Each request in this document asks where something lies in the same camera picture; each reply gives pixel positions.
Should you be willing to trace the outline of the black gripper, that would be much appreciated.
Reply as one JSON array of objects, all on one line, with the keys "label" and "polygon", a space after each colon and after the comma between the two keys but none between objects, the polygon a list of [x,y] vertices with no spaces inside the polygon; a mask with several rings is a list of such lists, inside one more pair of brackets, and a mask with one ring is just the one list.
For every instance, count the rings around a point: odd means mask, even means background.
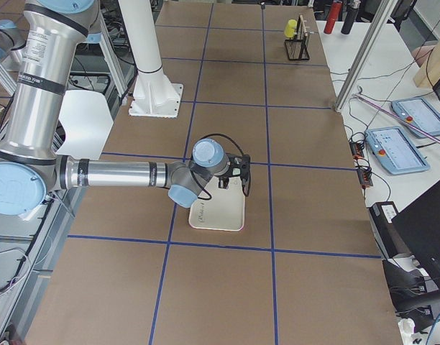
[{"label": "black gripper", "polygon": [[227,171],[222,175],[218,175],[218,187],[227,189],[231,178],[240,178],[242,190],[250,189],[250,156],[244,154],[242,156],[227,154],[228,164]]}]

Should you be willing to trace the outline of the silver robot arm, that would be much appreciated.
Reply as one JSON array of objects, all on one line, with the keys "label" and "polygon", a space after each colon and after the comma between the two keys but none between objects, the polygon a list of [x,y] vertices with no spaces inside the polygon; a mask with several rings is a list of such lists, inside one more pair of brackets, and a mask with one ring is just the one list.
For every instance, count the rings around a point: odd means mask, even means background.
[{"label": "silver robot arm", "polygon": [[77,46],[101,20],[98,1],[27,1],[29,22],[11,116],[0,140],[0,214],[18,216],[39,206],[56,190],[96,186],[164,188],[179,206],[211,198],[206,185],[232,178],[249,195],[250,157],[225,152],[215,134],[198,140],[187,162],[77,160],[56,153],[56,131]]},{"label": "silver robot arm", "polygon": [[0,63],[12,72],[19,71],[26,40],[13,21],[0,20]]}]

